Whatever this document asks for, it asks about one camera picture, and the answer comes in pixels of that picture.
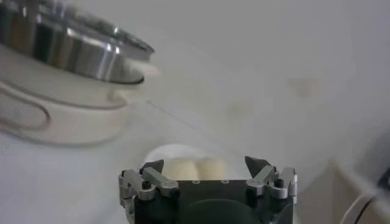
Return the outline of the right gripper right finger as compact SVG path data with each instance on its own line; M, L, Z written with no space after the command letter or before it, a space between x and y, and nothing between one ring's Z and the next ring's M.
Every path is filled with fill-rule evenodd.
M297 172L293 167L285 167L281 172L265 159L245 156L244 161L251 179L246 186L254 191L256 197L263 196L266 191L270 197L278 200L292 198L297 203Z

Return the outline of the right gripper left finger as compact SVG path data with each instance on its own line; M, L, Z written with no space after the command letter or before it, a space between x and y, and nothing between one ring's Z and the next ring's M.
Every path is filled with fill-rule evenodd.
M118 175L119 204L129 223L135 223L135 200L152 201L157 193L166 198L179 196L179 182L162 174L164 160L146 162L138 170L123 170Z

